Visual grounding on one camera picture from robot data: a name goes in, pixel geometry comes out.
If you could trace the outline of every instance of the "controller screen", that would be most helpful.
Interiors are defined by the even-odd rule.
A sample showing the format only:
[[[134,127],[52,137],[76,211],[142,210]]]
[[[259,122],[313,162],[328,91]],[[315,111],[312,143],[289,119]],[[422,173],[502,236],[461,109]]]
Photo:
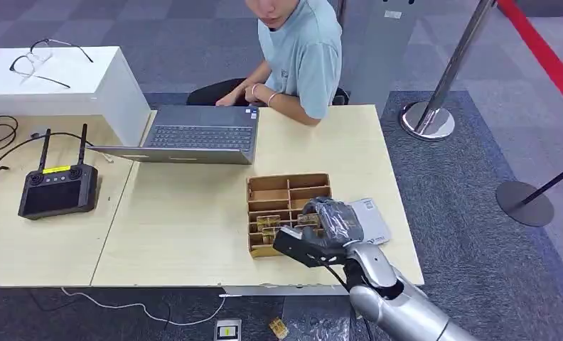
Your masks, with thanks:
[[[24,215],[77,207],[80,183],[79,180],[29,188]]]

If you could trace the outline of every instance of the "light blue t-shirt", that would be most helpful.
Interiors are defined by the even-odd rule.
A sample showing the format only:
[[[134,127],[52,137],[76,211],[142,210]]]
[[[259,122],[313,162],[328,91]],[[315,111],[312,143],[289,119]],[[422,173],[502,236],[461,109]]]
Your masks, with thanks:
[[[323,118],[340,81],[341,34],[328,0],[300,0],[275,31],[259,21],[261,49],[272,71],[265,85],[298,96],[307,115]]]

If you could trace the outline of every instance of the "stanchion post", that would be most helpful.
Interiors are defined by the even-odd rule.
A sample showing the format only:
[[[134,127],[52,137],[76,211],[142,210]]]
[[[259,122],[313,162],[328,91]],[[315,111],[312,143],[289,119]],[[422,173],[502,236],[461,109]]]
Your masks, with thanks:
[[[451,112],[442,105],[457,76],[468,47],[472,44],[476,32],[480,29],[483,19],[494,3],[495,0],[481,0],[478,3],[430,100],[409,104],[404,108],[400,119],[401,126],[411,135],[425,141],[438,141],[453,132],[455,120]]]
[[[541,227],[554,219],[554,205],[543,194],[563,180],[563,172],[537,189],[520,181],[507,181],[497,187],[495,198],[499,207],[517,222]]]

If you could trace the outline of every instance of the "laptop keyboard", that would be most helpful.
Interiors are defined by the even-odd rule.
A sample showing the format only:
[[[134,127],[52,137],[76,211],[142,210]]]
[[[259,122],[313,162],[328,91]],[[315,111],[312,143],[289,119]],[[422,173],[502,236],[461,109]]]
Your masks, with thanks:
[[[148,147],[250,150],[252,127],[156,126]]]

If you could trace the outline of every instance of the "black pants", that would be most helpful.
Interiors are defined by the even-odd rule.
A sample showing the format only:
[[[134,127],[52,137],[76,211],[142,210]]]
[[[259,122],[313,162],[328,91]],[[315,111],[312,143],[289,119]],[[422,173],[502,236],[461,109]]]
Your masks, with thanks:
[[[233,91],[244,80],[245,78],[235,78],[198,89],[189,94],[187,105],[215,105],[219,99]],[[234,105],[236,107],[247,107],[249,104],[244,98],[244,94],[240,94]]]

